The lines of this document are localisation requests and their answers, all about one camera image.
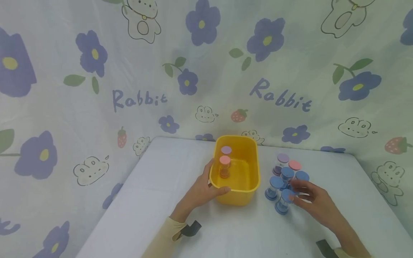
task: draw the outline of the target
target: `fabric backdrop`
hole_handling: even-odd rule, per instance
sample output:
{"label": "fabric backdrop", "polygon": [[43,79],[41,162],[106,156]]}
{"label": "fabric backdrop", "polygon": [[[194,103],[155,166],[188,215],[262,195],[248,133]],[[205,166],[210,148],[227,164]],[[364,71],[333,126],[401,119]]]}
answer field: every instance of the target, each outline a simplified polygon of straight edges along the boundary
{"label": "fabric backdrop", "polygon": [[412,236],[412,8],[1,1],[0,256],[74,257],[156,136],[350,153]]}

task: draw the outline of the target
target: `finger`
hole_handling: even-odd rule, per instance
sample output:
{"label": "finger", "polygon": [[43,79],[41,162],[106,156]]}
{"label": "finger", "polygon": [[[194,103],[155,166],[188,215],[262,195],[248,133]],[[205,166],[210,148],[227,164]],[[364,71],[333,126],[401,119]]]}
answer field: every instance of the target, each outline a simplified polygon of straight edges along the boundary
{"label": "finger", "polygon": [[320,187],[318,187],[317,185],[315,185],[315,184],[313,184],[309,181],[298,180],[298,179],[292,180],[291,181],[291,186],[293,188],[308,188],[313,193],[316,193],[317,191],[319,191],[321,189]]}
{"label": "finger", "polygon": [[226,193],[228,193],[229,191],[231,191],[231,188],[228,186],[224,186],[218,189],[214,189],[212,190],[212,194],[214,197],[220,196],[220,195],[224,195]]}
{"label": "finger", "polygon": [[308,189],[308,188],[303,188],[303,187],[301,187],[301,188],[293,188],[293,190],[294,190],[294,192],[296,192],[296,193],[305,193],[305,194],[309,194],[309,195],[312,195],[312,194],[313,194],[313,192],[310,191],[310,189]]}
{"label": "finger", "polygon": [[309,195],[300,194],[300,195],[298,195],[298,198],[303,199],[303,200],[307,200],[307,201],[310,201],[310,202],[314,202],[314,197],[309,196]]}
{"label": "finger", "polygon": [[214,158],[212,158],[208,164],[205,165],[204,171],[202,172],[204,177],[209,177],[209,170],[211,169],[212,164],[214,163]]}
{"label": "finger", "polygon": [[294,199],[292,200],[294,202],[295,205],[297,205],[298,207],[302,208],[305,211],[309,211],[312,207],[312,204],[309,204],[308,202],[304,202],[303,200],[301,200],[300,198],[298,198],[297,196],[294,197]]}

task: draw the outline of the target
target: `strawberry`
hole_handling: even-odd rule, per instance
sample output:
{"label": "strawberry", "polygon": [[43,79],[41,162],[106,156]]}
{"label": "strawberry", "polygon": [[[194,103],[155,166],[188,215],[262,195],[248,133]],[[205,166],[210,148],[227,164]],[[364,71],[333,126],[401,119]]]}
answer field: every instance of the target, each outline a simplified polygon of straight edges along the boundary
{"label": "strawberry", "polygon": [[392,154],[403,154],[407,152],[407,147],[413,147],[413,145],[407,143],[406,137],[396,137],[388,141],[385,145],[385,150]]}
{"label": "strawberry", "polygon": [[126,144],[126,131],[122,128],[118,132],[118,147],[123,148]]}
{"label": "strawberry", "polygon": [[247,118],[247,111],[248,109],[238,109],[237,111],[234,111],[231,115],[232,121],[239,123],[242,121],[245,121]]}

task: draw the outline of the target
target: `white table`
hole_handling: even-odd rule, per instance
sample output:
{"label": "white table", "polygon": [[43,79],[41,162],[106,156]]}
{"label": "white table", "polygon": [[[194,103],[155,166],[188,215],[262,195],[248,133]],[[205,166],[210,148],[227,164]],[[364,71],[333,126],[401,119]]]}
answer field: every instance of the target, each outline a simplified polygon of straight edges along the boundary
{"label": "white table", "polygon": [[[214,152],[214,142],[158,137],[134,168],[77,258],[140,257],[166,216],[182,198]],[[244,207],[212,201],[192,212],[197,235],[183,239],[182,258],[322,257],[316,241],[335,236],[299,207],[285,216],[264,191],[274,158],[286,153],[301,162],[310,181],[325,188],[376,258],[411,258],[413,241],[357,160],[349,154],[258,147],[261,186]]]}

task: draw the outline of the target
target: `black strap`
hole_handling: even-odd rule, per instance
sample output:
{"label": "black strap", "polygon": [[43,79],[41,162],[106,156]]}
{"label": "black strap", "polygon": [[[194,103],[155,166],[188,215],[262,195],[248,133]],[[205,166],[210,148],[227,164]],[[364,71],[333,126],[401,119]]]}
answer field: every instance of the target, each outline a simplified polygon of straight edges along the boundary
{"label": "black strap", "polygon": [[316,242],[316,245],[325,258],[338,258],[337,254],[325,239]]}
{"label": "black strap", "polygon": [[186,236],[186,237],[193,237],[198,233],[198,231],[201,229],[201,224],[197,221],[194,221],[191,226],[186,225],[180,232],[180,235],[178,239],[181,238],[181,236]]}

